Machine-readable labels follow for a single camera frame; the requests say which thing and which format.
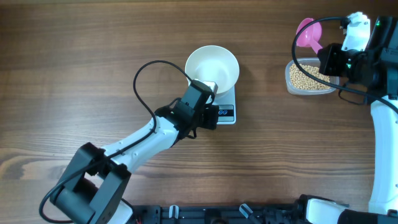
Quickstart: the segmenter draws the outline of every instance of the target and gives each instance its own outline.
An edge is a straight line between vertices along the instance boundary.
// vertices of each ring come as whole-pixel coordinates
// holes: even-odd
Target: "wood grain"
[[[75,151],[117,141],[150,116],[132,91],[144,63],[184,67],[220,45],[241,67],[238,122],[179,142],[133,175],[133,204],[230,205],[293,202],[313,194],[366,210],[373,186],[369,107],[336,93],[294,96],[284,69],[305,17],[358,10],[374,21],[392,2],[161,1],[0,6],[0,223],[43,223],[37,207]],[[341,42],[337,23],[321,43]],[[300,56],[311,56],[300,49]],[[154,110],[187,82],[168,65],[146,68],[138,92]],[[46,212],[65,218],[51,205]]]

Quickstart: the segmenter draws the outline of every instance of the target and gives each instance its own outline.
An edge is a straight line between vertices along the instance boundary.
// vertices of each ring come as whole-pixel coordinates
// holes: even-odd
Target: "scale platform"
[[[217,124],[234,124],[236,122],[235,86],[221,97],[216,96],[214,105],[218,105]]]

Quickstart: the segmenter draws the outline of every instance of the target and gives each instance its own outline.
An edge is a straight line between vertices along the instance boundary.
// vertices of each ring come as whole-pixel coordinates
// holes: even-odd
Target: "transparent container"
[[[319,67],[321,65],[321,62],[319,61],[318,58],[300,58],[297,59],[299,63],[303,65],[309,65],[309,66],[314,66],[314,67]],[[289,68],[294,64],[293,60],[289,62],[286,66],[285,69],[285,77],[286,77],[286,85],[287,85],[287,91],[291,94],[294,95],[319,95],[319,94],[327,94],[335,91],[335,88],[330,87],[329,89],[326,90],[300,90],[296,87],[293,86],[292,81],[290,80],[290,73],[289,73]],[[332,84],[339,85],[339,77],[330,77],[330,82]]]

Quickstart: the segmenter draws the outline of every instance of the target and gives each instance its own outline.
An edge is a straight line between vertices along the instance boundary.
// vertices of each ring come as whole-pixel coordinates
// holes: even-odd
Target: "container of beans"
[[[318,72],[320,61],[317,58],[300,58],[297,59],[301,66],[310,74],[320,78],[326,82],[339,84],[339,77],[329,77]],[[287,91],[294,95],[319,95],[335,91],[335,88],[328,87],[316,82],[310,77],[304,75],[293,60],[289,62],[285,69]]]

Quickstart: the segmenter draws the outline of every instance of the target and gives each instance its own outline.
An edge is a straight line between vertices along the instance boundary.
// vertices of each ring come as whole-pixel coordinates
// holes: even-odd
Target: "pink scoop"
[[[297,28],[296,34],[302,29],[305,25],[312,22],[312,18],[304,19]],[[317,54],[320,49],[323,47],[318,43],[319,39],[322,35],[322,27],[319,22],[310,27],[306,28],[304,32],[301,33],[300,37],[297,39],[297,46],[299,47],[312,47],[312,50]]]

